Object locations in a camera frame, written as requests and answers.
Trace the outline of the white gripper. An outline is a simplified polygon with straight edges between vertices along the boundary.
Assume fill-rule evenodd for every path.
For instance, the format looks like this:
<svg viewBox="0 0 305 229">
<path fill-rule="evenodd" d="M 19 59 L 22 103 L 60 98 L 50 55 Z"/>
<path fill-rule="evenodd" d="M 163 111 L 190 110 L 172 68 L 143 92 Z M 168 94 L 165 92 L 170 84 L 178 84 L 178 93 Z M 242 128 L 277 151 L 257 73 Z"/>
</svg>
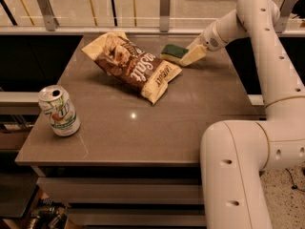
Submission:
<svg viewBox="0 0 305 229">
<path fill-rule="evenodd" d="M 215 52 L 224 48 L 226 45 L 227 43 L 220 37 L 217 31 L 217 24 L 212 22 L 187 48 L 180 50 L 181 58 L 179 59 L 179 64 L 187 67 L 193 62 L 205 57 L 207 49 Z"/>
</svg>

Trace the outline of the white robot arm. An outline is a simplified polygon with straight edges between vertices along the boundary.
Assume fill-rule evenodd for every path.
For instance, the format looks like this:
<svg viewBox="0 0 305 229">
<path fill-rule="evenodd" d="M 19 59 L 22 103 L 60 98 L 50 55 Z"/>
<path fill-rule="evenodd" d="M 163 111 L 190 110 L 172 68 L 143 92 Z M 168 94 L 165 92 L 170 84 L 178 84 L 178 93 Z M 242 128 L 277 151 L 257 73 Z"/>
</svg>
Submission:
<svg viewBox="0 0 305 229">
<path fill-rule="evenodd" d="M 218 121 L 202 136 L 207 229 L 273 229 L 259 174 L 304 160 L 305 86 L 275 31 L 279 16 L 273 0 L 237 0 L 188 47 L 215 52 L 249 39 L 264 107 L 244 120 Z"/>
</svg>

